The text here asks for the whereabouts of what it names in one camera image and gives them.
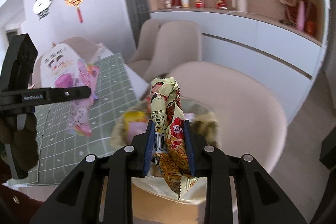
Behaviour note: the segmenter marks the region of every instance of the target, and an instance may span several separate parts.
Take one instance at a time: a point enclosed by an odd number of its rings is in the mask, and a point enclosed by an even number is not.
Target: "curved shelf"
[[[201,10],[200,8],[177,8],[177,9],[171,9],[171,10],[155,10],[155,11],[151,11],[151,13],[160,13],[160,12],[169,12],[169,11],[181,11],[181,12],[208,12],[208,13],[217,13],[217,14],[227,14],[227,15],[232,15],[232,16],[239,16],[239,17],[245,17],[245,18],[249,18],[249,19],[253,19],[253,20],[257,20],[257,21],[261,21],[264,23],[268,23],[280,28],[283,28],[287,31],[293,32],[299,36],[302,36],[303,38],[306,38],[307,40],[315,43],[318,46],[322,46],[322,43],[320,41],[318,41],[317,39],[315,39],[314,37],[298,31],[297,29],[291,28],[289,26],[286,26],[284,24],[281,24],[278,20],[274,19],[274,18],[270,18],[270,17],[266,17],[266,16],[262,16],[262,15],[258,15],[258,14],[253,14],[253,13],[243,13],[243,12],[239,12],[239,11],[235,11],[235,10],[219,10],[216,8],[204,8],[203,10]]]

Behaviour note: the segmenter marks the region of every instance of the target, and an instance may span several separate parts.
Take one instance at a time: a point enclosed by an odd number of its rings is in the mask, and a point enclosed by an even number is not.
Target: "red tassel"
[[[79,22],[83,23],[82,13],[81,13],[81,10],[79,8],[77,8],[77,14],[78,14]]]

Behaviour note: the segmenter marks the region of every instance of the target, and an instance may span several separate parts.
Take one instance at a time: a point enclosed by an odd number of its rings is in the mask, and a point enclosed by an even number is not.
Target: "white pitcher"
[[[237,11],[247,12],[247,0],[232,0],[232,8]]]

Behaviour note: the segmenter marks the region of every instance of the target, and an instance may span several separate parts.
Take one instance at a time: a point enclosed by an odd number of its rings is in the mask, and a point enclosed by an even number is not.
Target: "yellow wrapper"
[[[182,126],[184,114],[180,105],[180,89],[175,79],[154,79],[150,98],[152,120],[155,123],[156,163],[168,186],[180,198],[197,178],[189,170]]]

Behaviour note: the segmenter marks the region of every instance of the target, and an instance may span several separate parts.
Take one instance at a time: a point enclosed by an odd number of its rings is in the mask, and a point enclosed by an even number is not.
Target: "clock face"
[[[51,0],[36,0],[33,7],[33,12],[38,15],[45,9],[49,8],[51,2],[52,2]]]

